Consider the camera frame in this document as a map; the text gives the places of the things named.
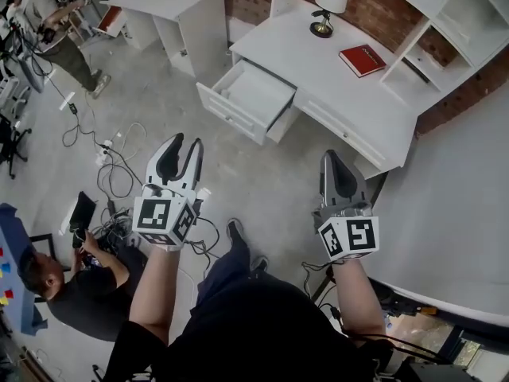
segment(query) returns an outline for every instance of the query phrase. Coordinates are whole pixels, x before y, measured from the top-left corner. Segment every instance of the khaki pants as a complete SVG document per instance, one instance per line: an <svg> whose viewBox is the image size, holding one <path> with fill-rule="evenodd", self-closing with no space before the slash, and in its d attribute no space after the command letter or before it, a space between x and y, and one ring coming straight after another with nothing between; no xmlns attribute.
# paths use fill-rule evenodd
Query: khaki pants
<svg viewBox="0 0 509 382"><path fill-rule="evenodd" d="M71 38L65 37L53 48L45 53L38 54L38 56L61 66L63 70L80 82L87 91L93 92L95 90L97 81L92 76L85 57Z"/></svg>

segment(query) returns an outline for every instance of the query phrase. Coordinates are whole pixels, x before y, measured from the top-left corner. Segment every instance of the open drawer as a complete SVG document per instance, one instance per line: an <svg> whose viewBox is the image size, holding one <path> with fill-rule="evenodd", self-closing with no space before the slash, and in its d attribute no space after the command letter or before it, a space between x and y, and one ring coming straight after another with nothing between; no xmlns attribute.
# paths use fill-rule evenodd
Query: open drawer
<svg viewBox="0 0 509 382"><path fill-rule="evenodd" d="M212 89L196 84L205 109L262 145L295 89L244 60Z"/></svg>
<svg viewBox="0 0 509 382"><path fill-rule="evenodd" d="M96 30L111 35L112 37L117 37L126 22L127 18L122 12L122 9L120 7L111 6L106 14L104 14Z"/></svg>

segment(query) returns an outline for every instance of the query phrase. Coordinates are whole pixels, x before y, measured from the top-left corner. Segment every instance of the red book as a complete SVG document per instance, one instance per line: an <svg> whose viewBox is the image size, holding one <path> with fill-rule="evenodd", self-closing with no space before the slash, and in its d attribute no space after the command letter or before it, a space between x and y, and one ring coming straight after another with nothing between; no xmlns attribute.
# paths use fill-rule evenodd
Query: red book
<svg viewBox="0 0 509 382"><path fill-rule="evenodd" d="M344 49L340 57L359 78L384 69L387 65L369 45Z"/></svg>

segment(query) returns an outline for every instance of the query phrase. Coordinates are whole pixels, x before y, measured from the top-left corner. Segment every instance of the blue table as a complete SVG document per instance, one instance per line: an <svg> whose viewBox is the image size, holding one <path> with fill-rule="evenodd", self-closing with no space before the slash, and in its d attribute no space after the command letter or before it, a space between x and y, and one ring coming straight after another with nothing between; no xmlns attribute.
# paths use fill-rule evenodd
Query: blue table
<svg viewBox="0 0 509 382"><path fill-rule="evenodd" d="M17 331L35 335L39 329L48 328L48 321L42 319L34 305L35 294L25 289L17 275L21 254L26 248L31 248L32 243L23 223L15 214L16 208L9 204L0 205L0 248L3 250L0 263L10 264L10 273L2 271L0 297L4 296L6 290L13 291L14 298L9 299L8 306L3 306L4 315Z"/></svg>

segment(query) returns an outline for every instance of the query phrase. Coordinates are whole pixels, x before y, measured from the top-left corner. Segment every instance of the drawer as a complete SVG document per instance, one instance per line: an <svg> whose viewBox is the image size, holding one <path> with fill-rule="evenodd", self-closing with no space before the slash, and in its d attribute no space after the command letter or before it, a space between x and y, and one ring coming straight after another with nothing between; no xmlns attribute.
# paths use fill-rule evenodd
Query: drawer
<svg viewBox="0 0 509 382"><path fill-rule="evenodd" d="M246 61L239 61L212 88L196 84L205 109L262 145L295 89Z"/></svg>
<svg viewBox="0 0 509 382"><path fill-rule="evenodd" d="M361 139L353 129L347 127L328 105L302 89L297 90L293 103L303 112L341 137L373 165L378 168L382 167L386 159L373 146Z"/></svg>
<svg viewBox="0 0 509 382"><path fill-rule="evenodd" d="M106 14L104 14L96 30L111 35L112 37L117 37L126 22L127 18L122 12L122 9L120 7L111 6Z"/></svg>

